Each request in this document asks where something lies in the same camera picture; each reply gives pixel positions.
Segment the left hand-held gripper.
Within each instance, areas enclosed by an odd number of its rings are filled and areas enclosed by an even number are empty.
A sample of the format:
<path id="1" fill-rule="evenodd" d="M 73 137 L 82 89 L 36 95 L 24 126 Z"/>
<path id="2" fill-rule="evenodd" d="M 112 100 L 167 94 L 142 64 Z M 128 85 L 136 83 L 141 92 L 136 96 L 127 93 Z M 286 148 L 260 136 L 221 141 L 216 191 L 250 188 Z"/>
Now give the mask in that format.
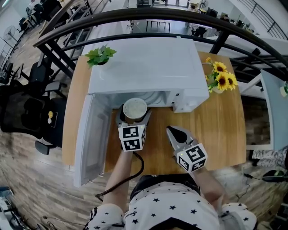
<path id="1" fill-rule="evenodd" d="M 119 139 L 124 151 L 142 150 L 146 140 L 146 129 L 152 111 L 148 110 L 144 116 L 144 121 L 129 124 L 124 122 L 123 110 L 119 109 L 116 115 Z"/>

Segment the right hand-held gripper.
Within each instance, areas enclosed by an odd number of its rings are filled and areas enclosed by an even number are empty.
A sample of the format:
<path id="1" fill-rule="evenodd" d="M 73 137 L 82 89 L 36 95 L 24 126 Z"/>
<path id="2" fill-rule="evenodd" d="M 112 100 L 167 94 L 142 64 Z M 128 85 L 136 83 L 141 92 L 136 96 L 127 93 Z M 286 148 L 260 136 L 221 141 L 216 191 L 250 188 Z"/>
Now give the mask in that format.
<path id="1" fill-rule="evenodd" d="M 179 126 L 166 127 L 171 146 L 174 149 L 173 158 L 187 173 L 192 173 L 205 166 L 207 152 L 202 143 L 194 140 L 191 133 Z"/>

